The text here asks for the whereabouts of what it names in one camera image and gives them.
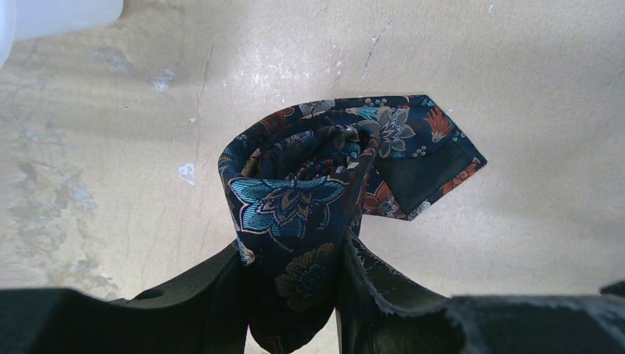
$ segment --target floral necktie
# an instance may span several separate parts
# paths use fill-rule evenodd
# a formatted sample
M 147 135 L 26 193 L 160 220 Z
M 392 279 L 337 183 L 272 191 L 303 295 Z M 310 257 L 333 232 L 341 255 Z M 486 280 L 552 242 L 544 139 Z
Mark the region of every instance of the floral necktie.
M 237 136 L 219 172 L 256 341 L 290 353 L 325 325 L 363 214 L 410 221 L 485 164 L 424 95 L 303 103 Z

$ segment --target white container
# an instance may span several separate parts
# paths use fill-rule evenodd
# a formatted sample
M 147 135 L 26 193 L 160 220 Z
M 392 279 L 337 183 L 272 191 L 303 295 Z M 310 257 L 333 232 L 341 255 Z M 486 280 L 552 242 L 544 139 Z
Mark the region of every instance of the white container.
M 0 0 L 0 67 L 13 41 L 113 23 L 124 0 Z

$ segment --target necktie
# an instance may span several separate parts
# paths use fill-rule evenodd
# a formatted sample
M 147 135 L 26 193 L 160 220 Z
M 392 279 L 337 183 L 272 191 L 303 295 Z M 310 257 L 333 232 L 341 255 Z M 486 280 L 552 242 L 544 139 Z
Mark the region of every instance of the necktie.
M 290 353 L 325 325 L 363 214 L 410 221 L 485 164 L 425 95 L 302 103 L 237 136 L 218 168 L 256 341 Z

